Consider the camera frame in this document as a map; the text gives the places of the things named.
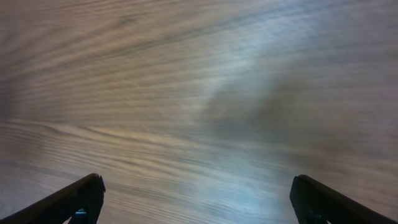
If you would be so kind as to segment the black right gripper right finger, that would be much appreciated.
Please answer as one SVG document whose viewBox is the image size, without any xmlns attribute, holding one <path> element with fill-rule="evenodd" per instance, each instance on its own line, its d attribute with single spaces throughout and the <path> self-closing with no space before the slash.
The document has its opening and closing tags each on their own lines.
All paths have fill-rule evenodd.
<svg viewBox="0 0 398 224">
<path fill-rule="evenodd" d="M 294 177 L 290 201 L 299 224 L 397 224 L 307 175 Z"/>
</svg>

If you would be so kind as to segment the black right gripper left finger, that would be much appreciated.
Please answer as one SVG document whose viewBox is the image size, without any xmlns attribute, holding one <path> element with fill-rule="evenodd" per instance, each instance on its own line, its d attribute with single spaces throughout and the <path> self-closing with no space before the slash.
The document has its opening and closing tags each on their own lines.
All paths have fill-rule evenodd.
<svg viewBox="0 0 398 224">
<path fill-rule="evenodd" d="M 88 223 L 96 224 L 106 188 L 102 176 L 92 173 L 1 219 L 3 224 Z"/>
</svg>

